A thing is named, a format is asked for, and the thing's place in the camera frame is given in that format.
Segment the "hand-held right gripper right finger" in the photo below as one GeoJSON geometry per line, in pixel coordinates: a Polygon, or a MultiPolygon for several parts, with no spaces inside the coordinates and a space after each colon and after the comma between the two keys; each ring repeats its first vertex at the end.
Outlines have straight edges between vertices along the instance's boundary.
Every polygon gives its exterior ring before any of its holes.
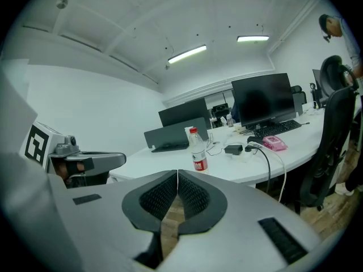
{"type": "Polygon", "coordinates": [[[159,271],[278,271],[321,243],[295,212],[260,190],[179,170],[185,221],[159,271]]]}

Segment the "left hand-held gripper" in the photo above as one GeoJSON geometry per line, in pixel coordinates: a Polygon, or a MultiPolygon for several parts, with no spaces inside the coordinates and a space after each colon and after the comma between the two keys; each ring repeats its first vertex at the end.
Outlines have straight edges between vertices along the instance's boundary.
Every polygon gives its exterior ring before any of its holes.
{"type": "Polygon", "coordinates": [[[85,186],[85,176],[108,173],[126,163],[126,156],[120,152],[80,151],[73,135],[63,135],[38,121],[31,126],[20,154],[54,175],[57,175],[54,164],[66,161],[70,177],[63,182],[67,188],[85,186]]]}

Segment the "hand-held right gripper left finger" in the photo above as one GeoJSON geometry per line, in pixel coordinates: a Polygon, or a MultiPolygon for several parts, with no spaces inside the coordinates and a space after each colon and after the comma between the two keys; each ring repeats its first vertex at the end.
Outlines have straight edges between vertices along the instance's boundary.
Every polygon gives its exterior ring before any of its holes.
{"type": "Polygon", "coordinates": [[[49,175],[81,271],[153,271],[163,261],[161,222],[177,194],[176,170],[67,189],[49,175]]]}

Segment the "person's left hand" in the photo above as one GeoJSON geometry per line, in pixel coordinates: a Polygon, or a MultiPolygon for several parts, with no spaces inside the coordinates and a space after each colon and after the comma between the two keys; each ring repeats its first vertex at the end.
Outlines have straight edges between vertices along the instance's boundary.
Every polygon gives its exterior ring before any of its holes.
{"type": "Polygon", "coordinates": [[[54,164],[56,174],[66,181],[71,175],[82,173],[85,170],[81,161],[59,161],[54,164]]]}

